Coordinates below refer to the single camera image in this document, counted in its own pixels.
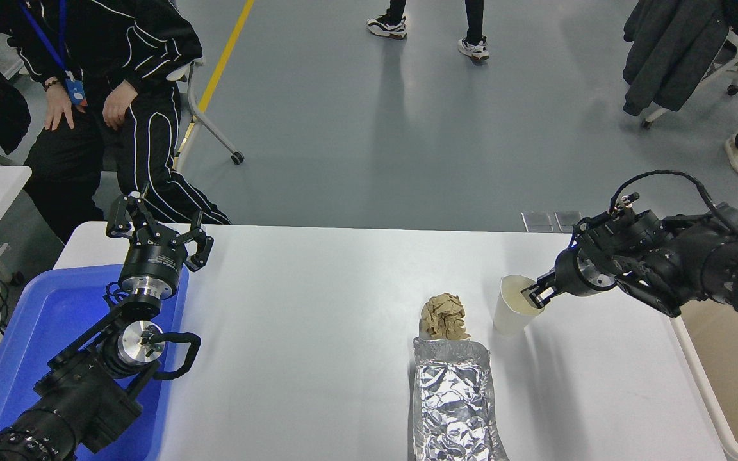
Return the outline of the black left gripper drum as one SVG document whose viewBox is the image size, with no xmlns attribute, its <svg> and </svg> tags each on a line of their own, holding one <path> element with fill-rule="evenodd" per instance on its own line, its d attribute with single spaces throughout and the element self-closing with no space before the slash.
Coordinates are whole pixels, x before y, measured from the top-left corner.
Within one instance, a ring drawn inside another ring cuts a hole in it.
<svg viewBox="0 0 738 461">
<path fill-rule="evenodd" d="M 152 277 L 170 288 L 177 288 L 187 255 L 184 245 L 131 243 L 119 275 L 119 284 L 129 288 L 133 280 Z"/>
</svg>

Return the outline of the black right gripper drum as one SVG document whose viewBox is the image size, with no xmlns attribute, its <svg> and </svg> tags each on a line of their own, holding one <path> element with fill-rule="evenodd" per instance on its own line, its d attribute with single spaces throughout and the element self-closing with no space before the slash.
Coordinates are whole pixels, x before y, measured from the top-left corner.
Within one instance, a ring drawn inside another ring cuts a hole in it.
<svg viewBox="0 0 738 461">
<path fill-rule="evenodd" d="M 553 270 L 555 295 L 569 294 L 579 297 L 591 295 L 591 286 L 579 268 L 576 249 L 565 249 L 557 255 Z"/>
</svg>

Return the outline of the person's left hand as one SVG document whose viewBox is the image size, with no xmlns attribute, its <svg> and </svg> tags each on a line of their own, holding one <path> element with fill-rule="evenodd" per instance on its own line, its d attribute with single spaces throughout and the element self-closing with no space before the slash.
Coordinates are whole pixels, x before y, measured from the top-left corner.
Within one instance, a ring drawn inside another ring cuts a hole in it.
<svg viewBox="0 0 738 461">
<path fill-rule="evenodd" d="M 138 97 L 138 92 L 134 86 L 123 81 L 105 99 L 102 108 L 103 120 L 110 129 L 119 131 L 126 119 L 126 111 L 131 107 L 132 102 Z"/>
</svg>

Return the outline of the person's right hand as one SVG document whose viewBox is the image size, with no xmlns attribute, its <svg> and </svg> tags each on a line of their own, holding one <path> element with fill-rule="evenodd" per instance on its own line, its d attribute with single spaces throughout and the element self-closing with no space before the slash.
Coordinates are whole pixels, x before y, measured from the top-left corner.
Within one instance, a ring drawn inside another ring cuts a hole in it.
<svg viewBox="0 0 738 461">
<path fill-rule="evenodd" d="M 55 131 L 62 120 L 65 120 L 70 129 L 74 128 L 72 102 L 65 85 L 53 77 L 43 84 L 47 102 L 44 129 Z"/>
</svg>

